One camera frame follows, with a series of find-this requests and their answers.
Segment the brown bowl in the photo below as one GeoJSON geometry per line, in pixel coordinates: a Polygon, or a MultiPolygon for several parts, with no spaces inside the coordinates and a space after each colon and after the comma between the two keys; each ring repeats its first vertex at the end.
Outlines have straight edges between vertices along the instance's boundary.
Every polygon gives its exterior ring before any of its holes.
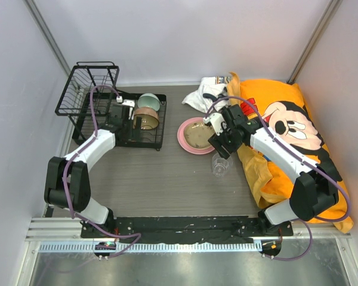
{"type": "Polygon", "coordinates": [[[150,107],[141,107],[134,112],[134,129],[152,130],[159,125],[158,113],[150,107]]]}

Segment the clear glass cup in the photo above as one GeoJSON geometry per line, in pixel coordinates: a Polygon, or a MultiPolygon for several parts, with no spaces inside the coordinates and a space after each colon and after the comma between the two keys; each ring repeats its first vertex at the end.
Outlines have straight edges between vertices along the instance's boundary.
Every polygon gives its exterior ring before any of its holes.
{"type": "Polygon", "coordinates": [[[216,177],[224,177],[233,166],[233,159],[230,156],[225,159],[220,156],[218,153],[214,154],[212,157],[212,174],[216,177]]]}

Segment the pink plate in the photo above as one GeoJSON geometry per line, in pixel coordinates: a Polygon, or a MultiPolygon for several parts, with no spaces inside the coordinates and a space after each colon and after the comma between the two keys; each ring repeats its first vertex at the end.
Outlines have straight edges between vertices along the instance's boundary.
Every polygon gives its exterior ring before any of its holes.
{"type": "Polygon", "coordinates": [[[185,151],[195,155],[205,155],[215,150],[208,142],[213,134],[213,128],[206,126],[202,117],[193,117],[180,125],[177,139],[185,151]]]}

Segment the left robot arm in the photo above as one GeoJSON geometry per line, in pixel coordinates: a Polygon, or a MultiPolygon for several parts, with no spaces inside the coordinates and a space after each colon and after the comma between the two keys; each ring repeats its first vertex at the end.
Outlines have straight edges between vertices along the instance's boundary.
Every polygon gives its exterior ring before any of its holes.
{"type": "Polygon", "coordinates": [[[125,100],[115,104],[102,125],[94,123],[93,134],[76,150],[48,162],[44,200],[66,209],[72,217],[84,221],[101,237],[114,237],[116,224],[113,211],[101,205],[91,195],[89,172],[108,151],[116,146],[116,135],[128,130],[134,120],[135,102],[125,100]]]}

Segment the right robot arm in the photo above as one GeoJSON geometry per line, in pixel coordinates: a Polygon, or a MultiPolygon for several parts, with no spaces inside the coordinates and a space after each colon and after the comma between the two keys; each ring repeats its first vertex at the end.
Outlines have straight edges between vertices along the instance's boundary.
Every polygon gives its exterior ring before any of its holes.
{"type": "Polygon", "coordinates": [[[242,145],[251,147],[279,167],[293,184],[289,199],[258,213],[258,230],[271,235],[279,225],[291,220],[305,222],[317,218],[339,201],[337,170],[331,161],[318,163],[297,151],[270,129],[260,116],[249,119],[238,105],[209,113],[204,124],[214,130],[209,143],[227,159],[242,145]]]}

